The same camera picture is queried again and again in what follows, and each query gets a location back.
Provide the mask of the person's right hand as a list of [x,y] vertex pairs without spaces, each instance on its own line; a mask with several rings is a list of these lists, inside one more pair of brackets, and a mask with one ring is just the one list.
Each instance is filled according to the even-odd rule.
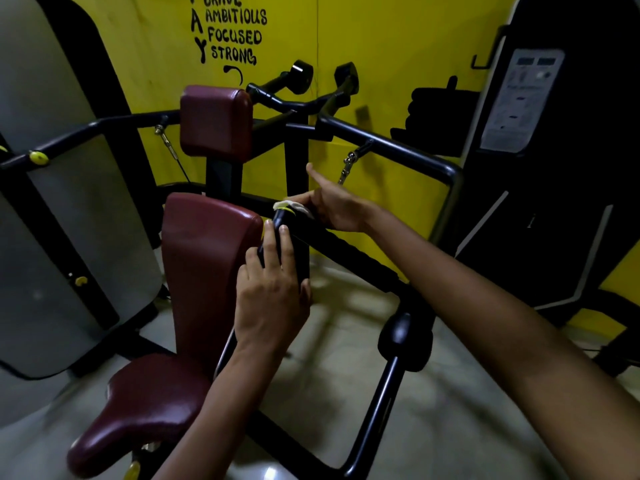
[[313,215],[333,230],[366,232],[367,220],[377,206],[330,181],[312,163],[307,164],[306,171],[317,185],[313,190],[317,192],[316,207],[308,207]]

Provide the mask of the person's left hand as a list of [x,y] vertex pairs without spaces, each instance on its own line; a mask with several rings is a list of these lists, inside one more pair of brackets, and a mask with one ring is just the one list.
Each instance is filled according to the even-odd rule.
[[238,353],[281,360],[309,315],[299,315],[300,285],[287,226],[279,228],[279,236],[281,270],[274,275],[264,273],[258,248],[246,252],[250,288],[237,295],[234,331]]

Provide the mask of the white cleaning cloth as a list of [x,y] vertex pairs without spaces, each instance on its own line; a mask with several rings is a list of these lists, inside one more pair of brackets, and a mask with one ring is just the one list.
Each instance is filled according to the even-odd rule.
[[291,213],[298,213],[298,214],[305,215],[309,219],[315,219],[313,213],[306,206],[292,200],[283,200],[283,201],[275,202],[273,204],[273,210],[274,211],[286,210]]

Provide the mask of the black padded machine handle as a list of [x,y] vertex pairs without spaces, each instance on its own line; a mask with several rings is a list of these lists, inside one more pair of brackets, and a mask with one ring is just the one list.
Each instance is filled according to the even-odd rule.
[[306,216],[298,213],[291,213],[286,210],[278,210],[273,212],[274,212],[274,215],[271,220],[275,225],[275,231],[277,233],[279,258],[281,258],[279,228],[282,225],[285,225],[289,228],[289,233],[292,241],[292,248],[294,251],[296,275],[298,279],[298,285],[300,285],[300,283],[304,279],[309,278],[309,274],[310,274],[309,245],[303,242],[299,237],[297,237],[294,234],[294,231],[298,229],[297,225],[302,223],[302,217],[306,217]]

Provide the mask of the person's left forearm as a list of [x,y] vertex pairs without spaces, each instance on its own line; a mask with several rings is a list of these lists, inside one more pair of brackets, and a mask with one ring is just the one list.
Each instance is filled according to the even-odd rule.
[[290,343],[239,340],[197,418],[152,480],[223,480]]

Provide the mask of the person's right forearm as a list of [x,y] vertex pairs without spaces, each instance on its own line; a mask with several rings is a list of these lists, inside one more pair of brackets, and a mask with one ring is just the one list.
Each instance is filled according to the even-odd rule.
[[388,211],[361,227],[517,405],[572,480],[640,480],[640,402],[560,331]]

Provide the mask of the maroon back pad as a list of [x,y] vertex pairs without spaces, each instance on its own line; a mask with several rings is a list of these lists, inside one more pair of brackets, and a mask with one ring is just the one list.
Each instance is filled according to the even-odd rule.
[[201,194],[171,193],[164,206],[161,249],[177,354],[209,379],[233,327],[239,267],[260,244],[262,227],[255,212]]

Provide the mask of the maroon headrest pad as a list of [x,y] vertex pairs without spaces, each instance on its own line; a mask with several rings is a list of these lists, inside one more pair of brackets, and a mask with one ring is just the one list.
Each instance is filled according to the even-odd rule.
[[237,88],[190,85],[180,97],[180,147],[192,157],[244,164],[252,158],[253,104]]

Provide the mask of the maroon seat pad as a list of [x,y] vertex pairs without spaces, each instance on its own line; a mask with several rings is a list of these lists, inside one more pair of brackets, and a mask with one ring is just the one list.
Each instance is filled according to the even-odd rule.
[[176,444],[210,386],[202,368],[187,358],[156,353],[133,360],[109,380],[106,405],[68,450],[68,469],[88,479],[145,444]]

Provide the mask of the grey weight stack shroud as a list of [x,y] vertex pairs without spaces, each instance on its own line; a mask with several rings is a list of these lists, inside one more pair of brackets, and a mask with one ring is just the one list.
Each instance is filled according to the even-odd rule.
[[[100,362],[156,313],[162,209],[138,131],[44,144],[131,110],[90,15],[73,0],[0,0],[0,145],[48,166],[0,170],[0,370],[43,380]],[[89,281],[74,285],[78,276]]]

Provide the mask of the grey instruction placard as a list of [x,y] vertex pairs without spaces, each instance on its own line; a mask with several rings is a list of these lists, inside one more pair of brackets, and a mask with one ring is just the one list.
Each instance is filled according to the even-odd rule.
[[562,49],[517,48],[487,119],[479,148],[519,153],[526,149],[564,62]]

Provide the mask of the black gym machine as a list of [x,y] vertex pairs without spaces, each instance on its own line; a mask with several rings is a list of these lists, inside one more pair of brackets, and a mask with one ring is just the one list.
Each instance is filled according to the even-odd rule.
[[[461,161],[456,257],[556,327],[581,310],[625,327],[594,357],[640,366],[640,298],[605,280],[640,251],[640,0],[516,0]],[[562,49],[532,139],[479,148],[517,48]]]

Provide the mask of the black gym machine frame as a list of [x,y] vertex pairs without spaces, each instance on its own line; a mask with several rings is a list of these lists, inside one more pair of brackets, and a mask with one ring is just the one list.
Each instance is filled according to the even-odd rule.
[[[267,84],[247,86],[245,92],[249,94],[253,104],[252,158],[284,143],[290,135],[302,134],[304,139],[318,141],[331,141],[336,136],[357,145],[359,157],[373,152],[435,178],[450,187],[429,238],[439,245],[462,187],[461,169],[446,160],[337,119],[337,110],[347,106],[351,96],[356,95],[359,90],[358,74],[353,63],[336,68],[334,78],[337,88],[332,93],[306,103],[283,101],[276,97],[275,93],[283,88],[298,95],[303,94],[310,87],[312,76],[313,67],[297,61],[290,71],[282,72]],[[102,118],[50,141],[42,148],[52,150],[52,156],[59,156],[105,131],[178,123],[180,124],[180,109]],[[7,159],[0,161],[0,170],[3,171],[36,167],[25,152],[9,153]],[[387,364],[348,459],[340,468],[324,464],[260,411],[250,419],[247,433],[299,480],[366,480],[404,373],[421,371],[431,355],[431,329],[435,313],[417,291],[403,282],[395,272],[331,233],[319,221],[302,217],[302,223],[297,227],[294,234],[309,247],[318,250],[380,291],[393,293],[399,298],[398,309],[383,327],[378,341],[378,350]],[[211,383],[228,363],[236,343],[236,334],[232,328],[214,377],[210,379]],[[178,355],[153,343],[149,343],[147,349],[150,351],[147,355]],[[140,480],[151,478],[175,445],[154,442],[133,451],[132,460],[141,463]]]

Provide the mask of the black wall hook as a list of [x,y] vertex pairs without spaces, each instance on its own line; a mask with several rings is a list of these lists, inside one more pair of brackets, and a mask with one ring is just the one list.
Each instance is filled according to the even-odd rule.
[[495,56],[498,52],[498,49],[500,47],[500,43],[502,41],[502,39],[507,35],[509,31],[509,24],[503,24],[500,25],[496,31],[494,40],[493,40],[493,44],[491,47],[491,51],[489,53],[489,56],[487,58],[487,61],[485,64],[476,64],[476,60],[477,60],[477,55],[473,55],[472,56],[472,60],[471,60],[471,64],[470,64],[470,69],[471,70],[489,70],[492,68],[493,65],[493,61],[495,59]]

